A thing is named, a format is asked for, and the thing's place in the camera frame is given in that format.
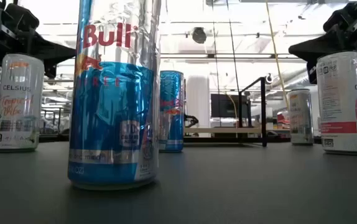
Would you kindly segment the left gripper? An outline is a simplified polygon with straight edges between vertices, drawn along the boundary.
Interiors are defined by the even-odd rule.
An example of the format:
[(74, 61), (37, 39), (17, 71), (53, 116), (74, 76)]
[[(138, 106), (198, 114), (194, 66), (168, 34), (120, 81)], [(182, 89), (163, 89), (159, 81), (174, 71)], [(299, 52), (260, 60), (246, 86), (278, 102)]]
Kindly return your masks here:
[(7, 54), (29, 54), (44, 61), (45, 76), (55, 78), (57, 63), (73, 58), (76, 50), (45, 40), (35, 32), (39, 20), (18, 0), (0, 0), (0, 63)]

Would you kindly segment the white Celsius can red print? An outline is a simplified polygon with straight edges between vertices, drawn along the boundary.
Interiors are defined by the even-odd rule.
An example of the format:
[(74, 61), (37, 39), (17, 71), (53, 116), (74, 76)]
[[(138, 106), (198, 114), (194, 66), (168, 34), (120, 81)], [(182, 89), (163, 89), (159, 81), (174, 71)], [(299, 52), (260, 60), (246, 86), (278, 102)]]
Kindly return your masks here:
[(323, 150), (357, 155), (357, 52), (320, 57), (317, 85)]

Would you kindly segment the white Celsius can orange print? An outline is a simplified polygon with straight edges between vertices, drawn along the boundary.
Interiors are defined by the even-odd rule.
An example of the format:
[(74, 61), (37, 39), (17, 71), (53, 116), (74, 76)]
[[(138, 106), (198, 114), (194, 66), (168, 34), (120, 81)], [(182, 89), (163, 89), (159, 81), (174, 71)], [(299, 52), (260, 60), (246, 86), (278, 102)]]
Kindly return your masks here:
[(0, 152), (34, 151), (39, 144), (45, 67), (24, 54), (7, 54), (0, 80)]
[(290, 139), (294, 145), (313, 144), (312, 105), (309, 89), (288, 92)]

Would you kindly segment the red boxes stack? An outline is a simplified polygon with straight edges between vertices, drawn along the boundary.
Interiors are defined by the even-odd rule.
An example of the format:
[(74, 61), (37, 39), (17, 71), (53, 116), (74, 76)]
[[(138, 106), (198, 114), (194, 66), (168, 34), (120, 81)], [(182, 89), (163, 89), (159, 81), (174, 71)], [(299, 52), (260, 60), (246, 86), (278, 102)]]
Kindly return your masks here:
[(289, 112), (281, 111), (277, 113), (277, 127), (279, 129), (290, 129)]

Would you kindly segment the black monitor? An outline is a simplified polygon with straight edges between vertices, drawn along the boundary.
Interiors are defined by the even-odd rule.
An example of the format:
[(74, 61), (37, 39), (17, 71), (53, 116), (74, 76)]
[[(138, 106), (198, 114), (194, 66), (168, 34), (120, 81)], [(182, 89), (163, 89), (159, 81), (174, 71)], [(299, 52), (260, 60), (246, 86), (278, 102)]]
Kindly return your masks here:
[(251, 104), (245, 96), (239, 100), (238, 95), (211, 94), (212, 118), (239, 118), (241, 108), (242, 118), (247, 118), (251, 113)]

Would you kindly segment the wooden shelf black frame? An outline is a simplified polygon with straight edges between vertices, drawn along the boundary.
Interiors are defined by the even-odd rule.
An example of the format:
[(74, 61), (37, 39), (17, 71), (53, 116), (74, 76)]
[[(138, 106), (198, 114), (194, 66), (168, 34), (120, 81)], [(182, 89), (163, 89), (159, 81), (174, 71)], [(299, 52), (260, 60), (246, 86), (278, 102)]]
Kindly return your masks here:
[[(242, 97), (245, 91), (248, 91), (252, 86), (256, 83), (260, 83), (261, 89), (261, 127), (255, 128), (251, 125), (251, 117), (250, 108), (247, 108), (248, 111), (248, 127), (243, 127), (243, 118), (242, 118)], [(282, 143), (282, 142), (289, 142), (289, 138), (280, 138), (278, 137), (269, 137), (267, 134), (267, 116), (266, 116), (266, 78), (260, 77), (257, 80), (253, 81), (250, 85), (246, 88), (242, 89), (238, 93), (238, 102), (239, 102), (239, 127), (238, 128), (228, 128), (228, 127), (217, 127), (217, 128), (184, 128), (184, 133), (208, 133), (208, 134), (215, 134), (215, 133), (225, 133), (225, 134), (237, 134), (236, 141), (233, 139), (222, 139), (223, 142), (237, 142), (238, 144), (241, 143), (261, 143), (263, 147), (266, 147), (268, 143)], [(260, 138), (243, 138), (243, 134), (260, 134)]]

